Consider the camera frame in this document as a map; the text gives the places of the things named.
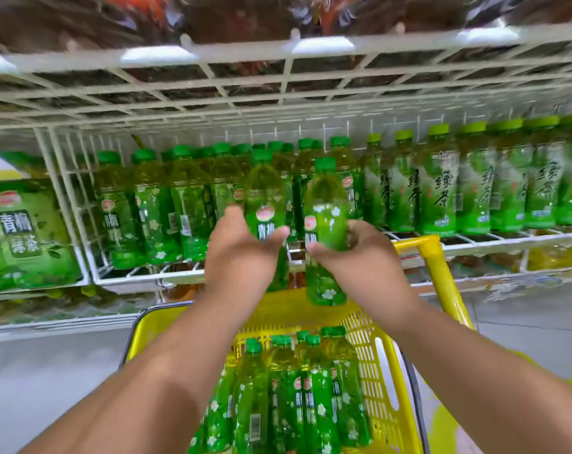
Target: supermarket floor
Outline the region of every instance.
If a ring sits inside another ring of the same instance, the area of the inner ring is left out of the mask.
[[[572,377],[572,284],[467,306],[480,333]],[[129,331],[49,336],[0,343],[0,454],[14,454],[116,370]],[[439,402],[421,383],[430,433]],[[456,432],[459,453],[478,453]]]

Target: yellow shopping basket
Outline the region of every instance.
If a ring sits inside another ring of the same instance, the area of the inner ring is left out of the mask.
[[[439,238],[424,236],[399,241],[394,245],[399,252],[411,247],[418,248],[429,268],[444,312],[472,328],[469,314],[446,264]],[[159,305],[143,312],[133,326],[124,362],[141,352],[189,305],[191,301]],[[365,451],[368,454],[424,452],[426,434],[423,433],[422,414],[412,407],[396,345],[355,303],[350,301],[342,306],[313,305],[306,300],[305,289],[266,294],[239,332],[236,342],[241,345],[247,338],[259,338],[268,349],[273,335],[292,335],[300,330],[319,332],[322,326],[336,324],[344,325],[347,339],[355,347],[360,360],[361,386],[372,416],[374,438],[374,442]],[[387,384],[383,379],[386,370],[381,366],[381,358],[384,356],[398,405],[390,401]],[[409,373],[411,382],[415,382],[415,376],[411,374]]]

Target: hand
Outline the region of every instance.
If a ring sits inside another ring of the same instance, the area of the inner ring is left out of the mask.
[[[370,316],[380,317],[391,329],[399,328],[419,298],[406,279],[397,251],[371,224],[358,220],[348,224],[351,250],[339,252],[313,242],[307,251]]]
[[[255,307],[273,280],[279,250],[289,235],[289,227],[281,226],[260,242],[250,233],[242,209],[229,206],[210,235],[206,289]]]

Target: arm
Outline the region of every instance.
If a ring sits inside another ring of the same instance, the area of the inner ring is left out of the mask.
[[[242,211],[228,207],[211,236],[205,292],[22,454],[185,453],[237,332],[273,278],[288,233],[278,228],[259,242]]]
[[[356,245],[309,250],[413,361],[486,454],[572,454],[572,386],[423,302],[393,245],[351,221]]]

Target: yellow basket handle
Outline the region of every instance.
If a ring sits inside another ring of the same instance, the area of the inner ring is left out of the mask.
[[[446,263],[446,256],[441,247],[439,237],[435,235],[414,237],[399,240],[394,242],[393,245],[399,253],[411,247],[418,248],[420,256],[425,260],[429,268],[431,280],[433,281],[433,286],[435,287],[435,292],[441,302],[443,311],[463,325],[473,329],[469,313],[464,307],[463,299],[460,296],[460,292],[456,287],[454,278]]]

